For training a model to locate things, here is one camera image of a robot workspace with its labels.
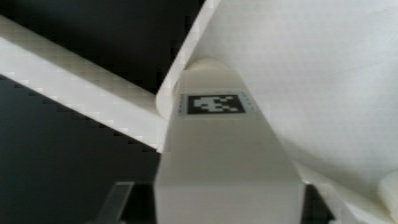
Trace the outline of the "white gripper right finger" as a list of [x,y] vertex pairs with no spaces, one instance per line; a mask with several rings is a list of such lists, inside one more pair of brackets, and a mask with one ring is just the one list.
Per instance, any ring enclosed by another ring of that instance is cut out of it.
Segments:
[[302,207],[302,224],[330,224],[334,220],[336,217],[323,201],[318,189],[313,185],[307,185]]

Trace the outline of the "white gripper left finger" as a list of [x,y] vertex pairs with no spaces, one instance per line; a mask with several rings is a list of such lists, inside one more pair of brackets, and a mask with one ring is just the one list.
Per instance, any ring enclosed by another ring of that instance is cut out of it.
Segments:
[[96,218],[87,222],[87,224],[126,224],[123,213],[133,186],[135,183],[131,181],[114,183]]

